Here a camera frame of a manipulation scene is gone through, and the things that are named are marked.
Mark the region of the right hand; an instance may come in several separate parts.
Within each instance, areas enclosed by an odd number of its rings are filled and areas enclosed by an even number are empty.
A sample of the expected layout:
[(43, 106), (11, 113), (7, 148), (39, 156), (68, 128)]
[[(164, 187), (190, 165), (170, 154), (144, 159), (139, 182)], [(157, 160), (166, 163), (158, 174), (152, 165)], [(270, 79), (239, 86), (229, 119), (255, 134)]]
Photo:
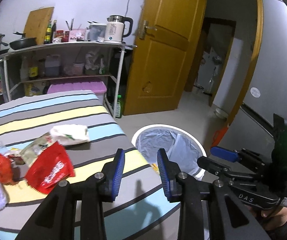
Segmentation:
[(259, 211), (250, 206), (247, 208), (255, 218), (261, 220), (260, 224), (265, 230), (274, 230), (287, 222), (287, 207), (278, 206), (270, 210)]

